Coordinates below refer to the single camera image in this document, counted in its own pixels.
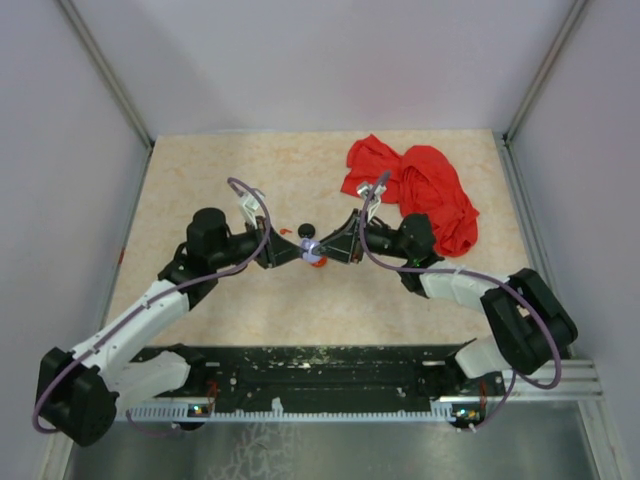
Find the red cloth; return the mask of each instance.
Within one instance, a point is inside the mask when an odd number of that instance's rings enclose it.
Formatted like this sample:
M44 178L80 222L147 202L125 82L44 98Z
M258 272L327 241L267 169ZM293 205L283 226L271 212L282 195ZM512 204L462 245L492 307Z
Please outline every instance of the red cloth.
M384 203L399 203L402 216L426 213L436 236L435 250L457 257L478 241L478 211L462 190L458 174L439 150L426 145L411 147L399 155L374 135L358 140L347 155L351 171L341 191L358 196L362 182L375 183L391 170Z

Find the purple cable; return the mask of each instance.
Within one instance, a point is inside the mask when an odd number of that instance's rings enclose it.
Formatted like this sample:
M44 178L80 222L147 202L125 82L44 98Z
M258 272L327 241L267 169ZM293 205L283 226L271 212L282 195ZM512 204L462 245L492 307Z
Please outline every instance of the purple cable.
M238 180L237 178L229 177L227 179L227 183L233 189L233 191L236 192L238 195L240 195L242 192L238 189L236 185L239 185L240 187L245 189L249 194L253 196L253 198L256 199L256 201L260 205L260 208L262 208L262 211L264 212L265 231L262 236L262 239L260 240L260 243L258 244L258 247L254 250L254 252L251 255L249 255L247 259L245 259L235 267L231 267L228 270L224 270L223 272L216 272L210 275L204 275L202 277L194 278L193 280L189 280L187 282L183 282L174 287L168 288L167 290L164 290L163 292L160 292L157 295L151 297L147 302L147 305L152 305L158 300L160 300L161 298L164 298L167 295L170 295L173 292L176 292L183 288L191 287L192 285L196 285L202 282L208 282L209 280L216 280L229 275L235 275L236 273L239 273L241 270L246 268L247 265L249 265L249 263L251 263L253 260L255 260L255 258L258 255L260 255L260 252L269 241L269 234L271 233L271 216L269 215L267 206L265 205L262 198L260 198L260 195L256 193L256 190L254 188L251 188L249 185L247 185L243 181ZM92 350L86 351L82 355L80 355L78 358L74 359L69 365L67 365L67 367L64 370L62 370L53 379L53 381L47 386L47 388L45 388L44 392L42 392L42 395L40 395L40 398L38 398L38 401L36 402L36 406L33 409L33 414L31 415L31 424L33 425L33 428L36 429L36 431L40 433L45 433L45 434L56 433L58 431L55 428L43 427L42 425L40 425L40 422L38 421L38 417L40 416L42 407L51 396L51 393L53 392L53 390L60 384L60 382L62 382L66 378L69 372L71 372L75 367L77 367L79 364L81 364L87 358L89 358L95 350L98 350L101 346L103 346L107 341L109 341L116 333L118 333L126 324L128 324L131 320L133 320L136 317L136 315L138 315L143 310L145 310L144 305L138 305L136 308L134 308L128 315L126 315L122 320L120 320L120 322L118 322L118 324L115 327L113 327L102 338L100 338L100 340L98 340L95 343ZM127 412L127 419L130 421L130 423L134 424L133 420L131 420L131 415L128 412Z
M509 395L511 395L511 392L513 391L513 387L515 386L516 375L518 375L520 378L522 378L525 382L527 382L527 383L529 383L529 384L531 384L531 385L533 385L533 386L535 386L537 388L543 389L543 390L551 390L552 388L557 387L558 384L560 383L560 379L562 378L562 361L560 359L560 352L558 351L558 346L556 345L556 342L553 340L553 337L551 336L551 332L549 332L549 329L545 325L544 320L542 319L540 314L533 308L533 306L522 295L520 295L511 286L507 285L504 282L501 282L497 278L491 277L490 275L485 275L484 273L472 272L472 271L469 271L469 270L457 270L457 269L453 269L453 268L396 267L394 265L389 265L387 263L384 263L384 262L378 260L373 255L371 250L369 250L369 246L367 245L366 237L365 237L365 234L364 234L364 227L365 227L365 225L367 223L367 209L369 208L369 204L371 203L371 201L373 199L373 196L375 195L376 189L379 186L382 186L385 183L387 183L387 181L389 180L390 177L391 177L391 172L387 171L387 172L384 172L380 176L380 178L378 178L378 181L369 190L369 194L367 195L367 198L366 198L366 200L364 202L364 205L362 206L362 211L360 212L360 222L359 222L359 225L358 225L358 236L360 238L360 244L362 245L362 249L367 254L367 257L369 257L371 259L371 261L373 263L375 263L376 265L378 265L380 267L383 267L383 268L386 268L388 270L393 270L394 272L461 274L461 275L466 275L468 277L478 278L480 280L485 280L485 281L491 282L491 283L497 285L498 287L502 288L504 291L506 291L509 295L511 295L520 305L522 305L529 312L529 314L531 315L531 318L536 323L538 328L540 328L540 331L542 332L542 335L544 336L545 340L549 344L549 348L551 350L551 356L553 357L553 364L554 364L554 367L555 367L555 375L553 377L553 380L551 380L551 382L549 382L548 384L542 384L542 383L538 382L537 380L533 380L533 379L527 377L526 375L524 375L522 373L519 373L519 372L516 372L514 370L513 376L511 378L511 383L510 383L509 387L507 388L507 390L505 391L504 396L502 397L500 402L498 402L498 404L496 405L496 408L493 410L493 412L488 417L485 418L484 422L482 422L482 425L486 425L487 421L490 420L491 418L493 418L494 415L496 414L496 412L500 408L502 408L502 406L506 403L507 398L509 398Z

